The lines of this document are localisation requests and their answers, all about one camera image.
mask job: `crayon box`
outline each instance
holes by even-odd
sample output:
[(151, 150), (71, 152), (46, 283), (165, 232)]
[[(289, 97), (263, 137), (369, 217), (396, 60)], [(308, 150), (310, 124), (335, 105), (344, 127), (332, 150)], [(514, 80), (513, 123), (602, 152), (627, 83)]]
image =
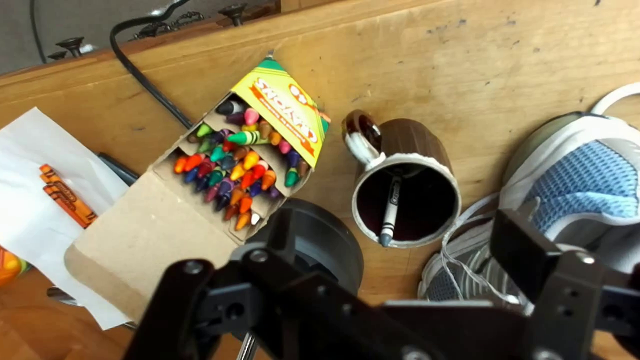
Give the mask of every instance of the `crayon box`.
[(156, 168), (170, 167), (176, 193), (193, 193), (202, 217), (242, 245), (307, 185), (327, 133), (315, 100), (265, 58)]
[(217, 268), (313, 177), (329, 118), (263, 60), (67, 252), (72, 275), (138, 320), (176, 261)]

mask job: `blue fabric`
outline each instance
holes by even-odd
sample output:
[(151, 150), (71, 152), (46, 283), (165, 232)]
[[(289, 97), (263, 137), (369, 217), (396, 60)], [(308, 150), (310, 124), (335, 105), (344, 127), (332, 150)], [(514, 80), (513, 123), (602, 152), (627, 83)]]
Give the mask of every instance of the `blue fabric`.
[(529, 201), (538, 198), (534, 227), (547, 232), (570, 215), (638, 217), (638, 170), (602, 142), (588, 142), (549, 168)]

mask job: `metal mug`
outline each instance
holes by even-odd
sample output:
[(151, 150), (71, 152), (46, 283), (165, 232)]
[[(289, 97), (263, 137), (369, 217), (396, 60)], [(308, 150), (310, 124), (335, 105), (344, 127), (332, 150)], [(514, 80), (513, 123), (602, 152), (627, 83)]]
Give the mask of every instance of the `metal mug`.
[(422, 123), (377, 124), (354, 110), (342, 123), (344, 142), (361, 162), (352, 195), (357, 227), (387, 248), (439, 240), (459, 218), (463, 197), (448, 155)]

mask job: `wooden surface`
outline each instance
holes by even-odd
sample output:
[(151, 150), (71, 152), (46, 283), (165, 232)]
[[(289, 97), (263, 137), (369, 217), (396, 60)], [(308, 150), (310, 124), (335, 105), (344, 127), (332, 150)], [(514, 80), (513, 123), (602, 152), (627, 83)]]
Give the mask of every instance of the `wooden surface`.
[(132, 332), (101, 332), (85, 309), (46, 298), (50, 287), (30, 270), (0, 288), (3, 358), (122, 358)]
[[(357, 162), (341, 142), (351, 110), (422, 121), (444, 141), (468, 204), (498, 189), (508, 155), (533, 129), (638, 80), (638, 16), (636, 2), (352, 0), (126, 52), (194, 121), (275, 52), (335, 118), (300, 198), (357, 232), (349, 209)], [(185, 133), (111, 52), (3, 77), (0, 105), (0, 124), (38, 106), (141, 173)], [(640, 124), (630, 102), (614, 113)], [(383, 250), (363, 237), (361, 247), (361, 297), (371, 305), (413, 298), (434, 250)]]
[(297, 11), (315, 9), (329, 2), (337, 2), (337, 0), (281, 0), (281, 12), (297, 12)]

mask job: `white paper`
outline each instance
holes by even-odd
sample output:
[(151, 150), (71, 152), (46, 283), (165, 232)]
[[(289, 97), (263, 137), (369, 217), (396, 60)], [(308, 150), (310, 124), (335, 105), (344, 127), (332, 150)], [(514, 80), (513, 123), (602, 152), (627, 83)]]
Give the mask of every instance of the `white paper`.
[(0, 245), (75, 297), (103, 331), (128, 322), (67, 270), (64, 252), (82, 228), (43, 190), (40, 165), (50, 165), (98, 217), (126, 193), (98, 156), (35, 109), (0, 130)]

